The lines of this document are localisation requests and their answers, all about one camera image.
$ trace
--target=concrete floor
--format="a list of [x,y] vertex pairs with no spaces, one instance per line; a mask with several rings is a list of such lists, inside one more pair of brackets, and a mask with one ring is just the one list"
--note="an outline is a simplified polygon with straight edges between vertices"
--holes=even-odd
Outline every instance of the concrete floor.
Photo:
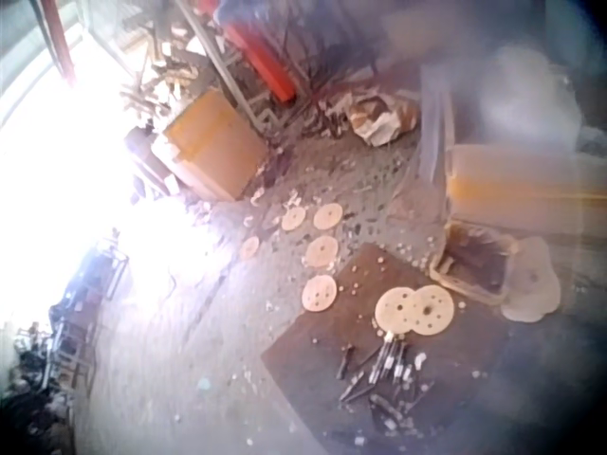
[[[131,257],[128,272],[102,311],[94,386],[89,399],[77,402],[79,453],[324,453],[273,384],[260,354],[303,311],[300,295],[315,273],[301,258],[318,235],[311,219],[319,204],[339,202],[354,213],[336,229],[337,269],[363,242],[392,250],[409,244],[420,254],[426,238],[439,234],[440,226],[386,221],[413,145],[414,137],[375,150],[354,136],[300,142],[287,175],[259,207],[218,204],[208,223],[172,199],[138,207],[120,238]],[[279,230],[252,260],[240,262],[242,242],[271,228],[293,189],[309,206],[303,225]],[[250,215],[253,225],[245,227]],[[350,238],[358,224],[359,235]],[[495,371],[434,453],[475,447],[483,448],[475,453],[508,453],[511,444],[526,441],[519,437],[522,428],[539,428],[534,435],[555,428],[547,423],[555,396],[561,411],[592,398],[591,386],[607,369],[601,343],[607,312],[593,304],[604,299],[604,263],[580,248],[552,252],[555,263],[574,266],[598,287],[586,282],[586,292],[569,292],[560,313],[541,324],[512,324]]]

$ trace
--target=wooden board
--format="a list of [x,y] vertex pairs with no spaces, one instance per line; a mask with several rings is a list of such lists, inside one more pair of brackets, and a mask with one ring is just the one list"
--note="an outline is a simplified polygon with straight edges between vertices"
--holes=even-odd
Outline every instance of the wooden board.
[[[377,263],[378,256],[385,258],[383,264]],[[353,265],[358,268],[356,272],[352,272]],[[384,272],[380,270],[382,266],[386,267]],[[331,308],[299,316],[263,353],[269,373],[328,453],[395,453],[396,448],[403,445],[411,453],[416,447],[428,446],[432,442],[431,434],[446,427],[461,405],[476,393],[480,382],[471,372],[491,369],[496,354],[506,342],[506,322],[485,305],[465,300],[465,312],[457,310],[451,326],[442,334],[410,336],[412,347],[408,358],[413,361],[417,353],[425,352],[428,360],[422,371],[422,383],[435,381],[432,390],[411,412],[415,427],[425,437],[389,438],[376,430],[366,398],[351,404],[353,412],[339,409],[338,398],[347,386],[345,381],[335,378],[341,347],[348,343],[355,345],[352,365],[356,365],[381,343],[371,324],[379,297],[392,287],[416,289],[431,281],[370,244],[361,247],[336,281],[345,291],[338,294]],[[352,296],[350,291],[355,282],[359,288]],[[457,294],[451,295],[456,304],[463,300]],[[378,391],[390,398],[392,386],[382,386]],[[362,430],[361,434],[368,440],[364,449],[353,444],[358,430]]]

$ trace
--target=round sanding pad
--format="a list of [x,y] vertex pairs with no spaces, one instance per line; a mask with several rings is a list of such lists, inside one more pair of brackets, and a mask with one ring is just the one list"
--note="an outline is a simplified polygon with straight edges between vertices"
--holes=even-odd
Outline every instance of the round sanding pad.
[[259,248],[259,237],[253,236],[247,238],[240,247],[240,259],[245,261],[252,258],[255,256],[257,248]]
[[320,230],[327,230],[336,225],[343,215],[341,205],[334,202],[322,206],[314,215],[314,227]]
[[455,314],[451,294],[444,288],[431,284],[417,289],[405,306],[411,328],[420,335],[436,335],[445,330]]
[[338,286],[329,275],[318,275],[305,284],[302,305],[307,311],[326,310],[338,295]]
[[406,301],[414,293],[409,287],[394,287],[386,291],[377,301],[376,322],[386,332],[395,335],[411,330],[411,322],[405,316]]
[[285,213],[281,226],[283,230],[290,231],[298,228],[304,222],[304,219],[305,209],[303,207],[294,207]]
[[338,241],[334,237],[323,235],[307,247],[305,261],[312,267],[326,267],[335,261],[338,249]]
[[502,314],[507,319],[537,322],[559,308],[561,284],[544,239],[530,237],[519,241],[508,287],[508,299],[502,304]]

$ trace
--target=metal rod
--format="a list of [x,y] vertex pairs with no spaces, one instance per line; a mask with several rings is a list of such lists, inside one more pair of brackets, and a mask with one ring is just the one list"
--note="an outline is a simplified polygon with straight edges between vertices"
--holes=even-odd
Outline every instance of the metal rod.
[[48,35],[50,42],[55,50],[55,55],[61,66],[61,72],[64,79],[71,86],[76,84],[76,71],[74,63],[69,54],[69,47],[65,40],[64,26],[61,23],[61,17],[57,10],[55,0],[41,0],[43,15],[45,16],[46,25],[48,26]]
[[207,55],[215,65],[215,68],[217,68],[217,72],[221,76],[221,79],[223,79],[226,83],[226,86],[236,99],[236,102],[241,107],[241,109],[245,111],[245,114],[247,114],[247,117],[253,127],[257,131],[261,132],[261,122],[257,119],[257,117],[255,117],[255,114],[248,105],[247,99],[243,95],[243,92],[240,91],[240,87],[238,86],[234,78],[231,76],[224,62],[221,60],[219,49],[217,49],[214,40],[211,36],[209,36],[207,30],[202,27],[202,24],[200,23],[196,15],[193,13],[193,10],[188,4],[187,0],[175,0],[175,3],[179,7],[179,9],[181,9],[181,12],[183,12],[183,15],[188,21],[188,24],[190,24],[190,27],[192,27],[192,30],[195,33],[196,37],[200,40],[200,44],[205,48]]

